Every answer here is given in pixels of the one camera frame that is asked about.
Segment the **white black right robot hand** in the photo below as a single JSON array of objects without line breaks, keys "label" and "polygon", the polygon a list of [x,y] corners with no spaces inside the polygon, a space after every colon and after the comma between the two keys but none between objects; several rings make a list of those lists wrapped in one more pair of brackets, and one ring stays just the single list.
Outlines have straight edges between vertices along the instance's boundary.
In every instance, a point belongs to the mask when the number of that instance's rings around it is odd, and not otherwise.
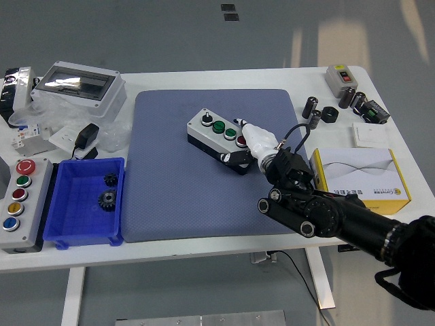
[{"label": "white black right robot hand", "polygon": [[259,169],[264,172],[278,152],[278,141],[275,135],[243,119],[234,121],[241,127],[248,150],[220,153],[218,159],[227,166],[249,164],[257,160]]}]

